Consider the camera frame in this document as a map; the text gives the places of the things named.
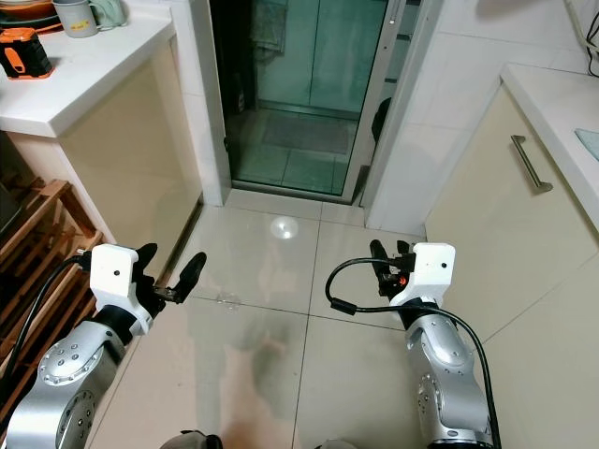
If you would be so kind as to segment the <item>pale green glass board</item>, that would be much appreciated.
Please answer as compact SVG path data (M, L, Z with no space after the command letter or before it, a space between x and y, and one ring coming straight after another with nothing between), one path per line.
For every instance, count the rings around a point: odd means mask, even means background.
M599 132L586 131L586 129L581 128L575 128L574 132L578 141L581 142L588 153L595 159L595 161L599 161Z

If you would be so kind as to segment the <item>pale green cup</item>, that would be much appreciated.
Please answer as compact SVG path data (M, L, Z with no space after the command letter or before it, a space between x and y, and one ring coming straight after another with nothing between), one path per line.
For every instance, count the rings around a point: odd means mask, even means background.
M124 26L127 22L123 1L121 0L89 0L94 10L99 30L110 30Z

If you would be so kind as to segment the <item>grey mug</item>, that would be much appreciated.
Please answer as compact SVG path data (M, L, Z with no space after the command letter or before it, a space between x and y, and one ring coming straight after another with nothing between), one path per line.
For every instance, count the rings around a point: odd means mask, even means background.
M90 0L51 0L68 37L86 38L98 34Z

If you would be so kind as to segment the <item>grey door mat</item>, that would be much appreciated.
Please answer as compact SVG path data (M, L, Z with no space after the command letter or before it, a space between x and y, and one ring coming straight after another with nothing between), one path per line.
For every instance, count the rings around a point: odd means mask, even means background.
M348 154L356 123L311 115L273 114L266 120L262 142L307 152Z

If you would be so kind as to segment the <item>green glass sliding door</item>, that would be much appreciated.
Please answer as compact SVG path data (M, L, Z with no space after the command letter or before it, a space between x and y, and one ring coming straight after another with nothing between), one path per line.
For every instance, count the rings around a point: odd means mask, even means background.
M247 191L351 204L376 149L422 0L210 0L232 180ZM262 142L273 114L356 123L348 154Z

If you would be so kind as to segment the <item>orange plate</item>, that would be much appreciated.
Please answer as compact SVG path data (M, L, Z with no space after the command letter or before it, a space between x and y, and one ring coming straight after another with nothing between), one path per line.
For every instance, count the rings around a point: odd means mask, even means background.
M3 27L48 27L60 24L52 3L0 6Z

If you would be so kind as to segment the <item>orange black tape measure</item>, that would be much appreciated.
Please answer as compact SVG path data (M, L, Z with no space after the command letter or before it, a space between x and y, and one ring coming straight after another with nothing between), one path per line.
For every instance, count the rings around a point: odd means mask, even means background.
M45 79L54 71L35 27L5 27L0 64L9 79Z

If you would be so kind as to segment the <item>brown wooden rack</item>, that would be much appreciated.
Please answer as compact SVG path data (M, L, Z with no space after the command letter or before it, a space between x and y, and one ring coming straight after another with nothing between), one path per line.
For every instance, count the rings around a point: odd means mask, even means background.
M21 212L3 236L0 265L1 422L34 380L39 358L93 308L85 277L56 267L103 239L69 182L37 179L19 189Z

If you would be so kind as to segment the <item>beige cabinet with white counter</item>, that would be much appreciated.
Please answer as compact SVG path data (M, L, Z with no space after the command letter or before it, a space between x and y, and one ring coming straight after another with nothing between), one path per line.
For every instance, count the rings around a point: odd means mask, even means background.
M52 72L4 79L5 156L63 180L107 242L183 247L202 197L177 68L177 9L133 3L125 26L41 36Z

